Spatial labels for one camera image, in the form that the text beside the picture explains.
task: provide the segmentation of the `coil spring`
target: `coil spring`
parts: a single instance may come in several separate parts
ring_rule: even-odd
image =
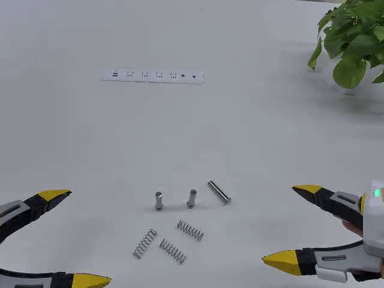
[[[172,243],[169,241],[165,240],[165,238],[162,240],[159,246],[161,249],[163,249],[166,253],[171,255],[177,262],[180,264],[183,264],[184,261],[186,260],[186,256],[183,254],[182,251],[180,251],[178,248],[173,246]]]
[[[188,223],[183,222],[182,220],[179,221],[177,228],[198,241],[200,241],[204,236],[203,232],[197,230],[196,228],[193,228]]]
[[[141,259],[143,257],[144,252],[148,249],[149,245],[157,236],[157,232],[154,229],[150,229],[148,233],[141,240],[140,244],[136,247],[136,249],[132,252],[133,256]]]

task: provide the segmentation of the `green leaf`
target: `green leaf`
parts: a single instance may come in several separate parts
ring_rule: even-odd
[[[328,40],[328,38],[329,37],[326,37],[324,40],[324,48],[329,57],[333,59],[343,51],[342,46],[345,41],[343,39]]]
[[[310,60],[308,61],[308,64],[307,64],[310,68],[312,68],[313,71],[316,68],[317,58],[319,57],[321,52],[322,52],[322,39],[321,39],[321,37],[319,37],[319,40],[317,42],[317,46],[316,46]]]
[[[379,84],[384,82],[384,71],[376,79],[373,80],[373,84]]]
[[[329,30],[330,30],[330,27],[325,28],[324,31],[323,31],[324,34],[325,34],[325,35],[328,34]]]
[[[379,39],[379,41],[383,41],[384,40],[384,27],[383,26],[375,26],[373,28],[373,34],[376,35],[377,39]]]
[[[381,64],[380,60],[375,55],[370,56],[368,61],[371,64],[371,69]]]
[[[352,89],[360,84],[366,70],[367,65],[364,61],[342,59],[334,68],[333,77],[341,87]]]
[[[353,8],[352,11],[359,18],[367,16],[377,17],[379,15],[377,7],[373,4],[373,2],[364,3],[360,6]]]
[[[358,35],[353,41],[348,45],[348,48],[345,51],[345,55],[372,55],[375,54],[379,49],[379,41],[374,35]]]
[[[384,1],[383,0],[374,0],[373,5],[378,9],[379,11],[384,11]]]
[[[375,54],[375,57],[380,61],[381,64],[384,64],[384,50],[382,48]]]
[[[362,23],[357,24],[355,26],[352,26],[346,31],[347,37],[355,36],[356,38],[357,35],[361,34],[364,30],[364,25]]]
[[[322,29],[324,28],[325,25],[327,25],[329,23],[329,21],[331,21],[331,17],[332,17],[332,13],[329,13],[327,15],[325,15],[319,22],[319,24],[317,24],[319,26],[319,30],[318,30],[318,33],[317,33],[317,36],[320,35],[320,32],[322,31]]]

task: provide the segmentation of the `white table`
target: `white table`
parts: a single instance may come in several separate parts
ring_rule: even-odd
[[[326,56],[318,72],[306,66],[317,21],[333,6],[3,1],[1,203],[51,188],[74,193],[6,240],[0,267],[108,275],[111,288],[341,287],[261,261],[358,240],[292,185],[361,194],[383,179],[384,117],[370,113],[383,103],[327,87]],[[115,66],[200,70],[206,83],[99,80],[102,67]],[[229,206],[210,179],[232,197]],[[197,206],[187,210],[192,188]],[[153,210],[159,190],[163,212]],[[180,218],[206,238],[175,230]],[[131,256],[150,227],[186,252],[185,265],[157,245],[142,260]]]

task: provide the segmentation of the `potted plant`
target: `potted plant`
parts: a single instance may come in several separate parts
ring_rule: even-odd
[[[315,70],[324,47],[331,59],[338,59],[333,79],[341,87],[357,87],[368,65],[373,68],[384,64],[384,0],[347,0],[329,10],[318,27],[317,46],[308,66]],[[372,83],[382,82],[384,72]]]

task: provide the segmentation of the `power strip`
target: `power strip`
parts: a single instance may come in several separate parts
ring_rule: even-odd
[[[101,74],[103,81],[203,84],[204,75],[195,71],[107,68]]]

